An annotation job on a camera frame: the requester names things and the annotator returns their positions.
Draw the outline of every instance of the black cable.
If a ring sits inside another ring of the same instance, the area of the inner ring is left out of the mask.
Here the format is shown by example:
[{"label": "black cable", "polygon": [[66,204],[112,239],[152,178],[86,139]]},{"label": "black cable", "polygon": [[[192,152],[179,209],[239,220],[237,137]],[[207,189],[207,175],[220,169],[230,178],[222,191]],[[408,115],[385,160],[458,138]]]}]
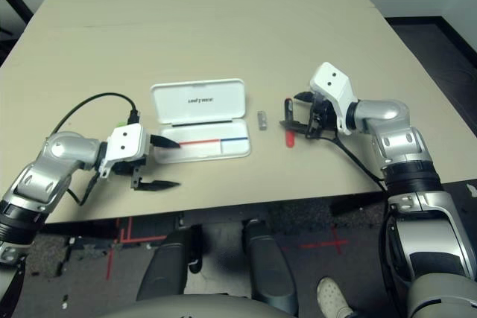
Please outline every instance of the black cable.
[{"label": "black cable", "polygon": [[[344,151],[351,160],[355,162],[384,192],[387,193],[387,190],[381,184],[383,179],[378,178],[376,175],[371,173],[369,169],[358,159],[357,156],[351,152],[339,139],[338,137],[338,130],[335,129],[335,138],[327,138],[321,136],[321,128],[313,128],[313,123],[315,120],[315,116],[313,113],[313,107],[310,108],[310,116],[308,121],[308,127],[306,128],[305,137],[308,139],[324,139],[325,141],[330,141],[333,144],[336,144],[342,151]],[[391,212],[388,209],[388,201],[385,200],[385,207],[383,211],[383,221],[382,225],[379,229],[379,239],[378,239],[378,251],[379,251],[379,261],[381,263],[381,271],[382,271],[382,279],[385,284],[386,293],[388,294],[389,299],[393,302],[394,307],[396,308],[397,313],[400,317],[405,317],[405,313],[402,311],[402,306],[399,303],[399,294],[397,293],[396,284],[393,279],[393,273],[391,267],[389,266],[386,260],[386,225],[391,217]]]},{"label": "black cable", "polygon": [[389,266],[387,258],[386,258],[386,225],[391,217],[391,213],[388,211],[388,203],[385,203],[385,217],[382,221],[381,227],[379,228],[379,239],[378,239],[378,253],[379,253],[379,261],[381,263],[381,273],[382,273],[382,280],[385,284],[386,293],[388,297],[393,302],[394,307],[399,315],[399,317],[404,318],[405,312],[402,309],[402,305],[399,301],[399,294],[397,293],[396,283],[393,279],[393,273],[391,270],[391,266]]},{"label": "black cable", "polygon": [[73,192],[72,189],[67,188],[67,189],[66,189],[66,192],[72,196],[72,198],[75,200],[75,202],[76,202],[78,205],[80,205],[81,201],[80,201],[80,199],[78,198],[78,196]]},{"label": "black cable", "polygon": [[88,186],[86,187],[86,191],[84,192],[83,198],[81,200],[73,192],[73,190],[68,188],[66,189],[66,192],[72,196],[73,200],[75,200],[75,202],[79,206],[83,206],[85,202],[88,200],[88,197],[91,194],[92,189],[95,187],[96,183],[98,182],[98,178],[99,178],[99,172],[97,171],[95,175],[93,175],[92,178],[89,180]]},{"label": "black cable", "polygon": [[98,93],[97,95],[91,96],[90,98],[87,98],[86,100],[81,101],[79,104],[74,106],[73,109],[71,111],[69,111],[68,113],[66,113],[66,115],[61,119],[60,123],[58,123],[57,126],[51,131],[51,134],[55,134],[56,132],[58,132],[58,130],[61,128],[61,126],[63,126],[65,124],[65,122],[68,121],[68,118],[70,118],[72,116],[72,114],[75,113],[76,111],[78,111],[82,106],[84,106],[88,102],[91,102],[91,101],[95,100],[96,98],[100,98],[100,97],[104,97],[104,96],[116,96],[116,97],[124,98],[127,102],[129,102],[129,104],[132,107],[132,110],[130,112],[130,117],[127,121],[128,124],[139,122],[139,116],[138,116],[137,108],[136,108],[136,105],[133,102],[133,100],[131,100],[128,96],[122,95],[121,93],[104,92],[104,93]]},{"label": "black cable", "polygon": [[381,184],[381,181],[382,179],[378,178],[376,175],[374,175],[373,173],[371,173],[371,171],[366,168],[366,166],[362,163],[361,160],[358,159],[357,156],[355,156],[353,154],[353,152],[351,152],[351,150],[349,150],[344,144],[343,142],[339,139],[338,135],[335,135],[335,138],[331,139],[331,138],[327,138],[327,137],[315,137],[315,139],[324,139],[325,141],[330,141],[332,142],[333,144],[335,144],[338,148],[340,148],[342,151],[344,151],[346,153],[346,155],[349,156],[349,158],[351,160],[353,160],[355,162],[356,165],[358,165],[362,171],[364,171],[370,178],[371,180],[373,180],[377,186],[379,186],[379,188],[384,191],[384,192],[387,192],[385,187],[382,186]]},{"label": "black cable", "polygon": [[[91,96],[91,97],[87,98],[86,100],[81,101],[76,106],[74,106],[68,113],[66,113],[66,115],[63,118],[61,118],[61,121],[51,131],[51,135],[57,133],[58,130],[61,128],[61,126],[63,126],[65,124],[65,122],[68,121],[68,118],[70,118],[73,115],[73,113],[78,111],[82,106],[84,106],[85,104],[95,100],[96,98],[105,97],[105,96],[116,96],[116,97],[124,98],[127,102],[129,102],[129,104],[132,107],[132,110],[130,111],[130,114],[129,114],[129,118],[127,119],[127,123],[128,124],[139,123],[139,113],[137,111],[136,104],[133,102],[133,100],[131,100],[128,96],[125,96],[121,93],[103,92],[103,93],[98,93],[97,95]],[[98,178],[99,178],[99,172],[96,172],[95,175],[89,180],[88,186],[86,187],[86,191],[84,192],[83,198],[81,200],[78,198],[78,196],[71,189],[69,189],[69,188],[66,189],[66,192],[68,192],[68,194],[70,194],[72,196],[73,200],[79,206],[83,206],[84,203],[88,200],[88,196],[89,196],[89,194],[91,194],[92,189],[95,187],[96,182],[98,181]]]}]

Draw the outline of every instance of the person's foot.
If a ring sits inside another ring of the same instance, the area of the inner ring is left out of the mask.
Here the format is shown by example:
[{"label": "person's foot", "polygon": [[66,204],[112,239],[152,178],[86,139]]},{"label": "person's foot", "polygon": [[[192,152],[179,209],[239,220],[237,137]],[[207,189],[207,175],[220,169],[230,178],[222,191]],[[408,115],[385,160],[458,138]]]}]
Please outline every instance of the person's foot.
[{"label": "person's foot", "polygon": [[330,277],[323,277],[316,288],[318,306],[326,318],[345,318],[353,313],[340,287]]}]

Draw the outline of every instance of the floor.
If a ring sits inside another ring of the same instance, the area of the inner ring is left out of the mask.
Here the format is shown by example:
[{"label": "floor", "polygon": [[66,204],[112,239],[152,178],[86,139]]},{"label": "floor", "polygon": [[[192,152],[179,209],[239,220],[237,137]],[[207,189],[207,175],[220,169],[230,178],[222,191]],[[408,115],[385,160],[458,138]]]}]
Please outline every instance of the floor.
[{"label": "floor", "polygon": [[[434,25],[397,25],[394,30],[446,94],[477,135],[477,70]],[[477,180],[446,185],[455,198],[471,241],[477,247]],[[203,223],[206,251],[203,269],[189,274],[186,293],[250,296],[247,262],[241,251],[241,220],[256,216],[276,233],[293,271],[300,317],[321,318],[315,297],[318,280],[333,277],[352,307],[371,317],[394,317],[384,292],[377,255],[382,204],[332,217],[332,199],[256,204],[184,213],[186,225]],[[42,235],[28,257],[28,271],[14,314],[21,317],[95,317],[133,303],[154,244],[170,232],[173,218],[138,217],[124,221],[124,232],[111,242]],[[135,237],[154,228],[157,241]],[[62,265],[58,263],[69,259]]]}]

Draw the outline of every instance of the red line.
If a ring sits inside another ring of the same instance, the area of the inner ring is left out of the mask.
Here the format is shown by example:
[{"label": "red line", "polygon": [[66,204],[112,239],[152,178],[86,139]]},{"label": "red line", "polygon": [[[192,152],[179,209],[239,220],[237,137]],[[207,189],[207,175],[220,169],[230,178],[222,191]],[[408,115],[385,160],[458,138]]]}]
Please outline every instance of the red line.
[{"label": "red line", "polygon": [[206,139],[205,141],[182,141],[182,142],[179,142],[179,145],[213,143],[213,142],[216,142],[216,141],[221,141],[221,140],[220,139]]},{"label": "red line", "polygon": [[338,240],[338,234],[336,233],[336,228],[334,226],[331,226],[331,232],[333,233],[333,238],[335,239],[336,252],[340,255],[341,254],[340,242]]},{"label": "red line", "polygon": [[317,242],[316,244],[302,244],[298,245],[301,249],[316,249],[317,247],[327,247],[327,246],[336,246],[336,245],[345,245],[348,244],[348,240],[339,240],[339,241],[323,241]]},{"label": "red line", "polygon": [[131,238],[131,229],[133,228],[133,217],[129,216],[129,219],[127,221],[127,239],[129,240]]},{"label": "red line", "polygon": [[160,241],[164,240],[166,238],[165,235],[160,235],[160,236],[150,236],[149,238],[126,238],[124,240],[121,240],[122,244],[133,244],[136,242],[146,242],[146,241]]},{"label": "red line", "polygon": [[107,270],[106,270],[106,280],[109,281],[111,277],[111,270],[113,268],[113,247],[110,248],[110,254],[107,257]]}]

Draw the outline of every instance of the table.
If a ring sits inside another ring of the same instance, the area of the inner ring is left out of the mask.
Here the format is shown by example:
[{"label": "table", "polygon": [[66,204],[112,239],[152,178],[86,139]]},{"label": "table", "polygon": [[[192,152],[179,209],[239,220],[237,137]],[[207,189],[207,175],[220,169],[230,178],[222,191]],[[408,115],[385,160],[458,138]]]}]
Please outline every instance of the table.
[{"label": "table", "polygon": [[[149,163],[145,180],[182,185],[132,191],[129,178],[111,176],[81,208],[66,194],[48,222],[375,191],[328,142],[297,137],[293,149],[285,147],[283,100],[307,90],[323,61],[350,76],[359,98],[406,102],[444,182],[476,176],[477,139],[369,0],[45,0],[1,68],[0,188],[5,192],[54,125],[90,95],[130,96],[154,132],[151,85],[239,77],[247,91],[248,157]],[[259,110],[267,113],[266,131],[258,128]],[[296,105],[295,118],[305,121],[306,111]],[[105,98],[63,129],[105,140],[128,112],[122,100]],[[369,138],[345,142],[378,172]],[[77,172],[72,189],[82,195],[91,175]]]}]

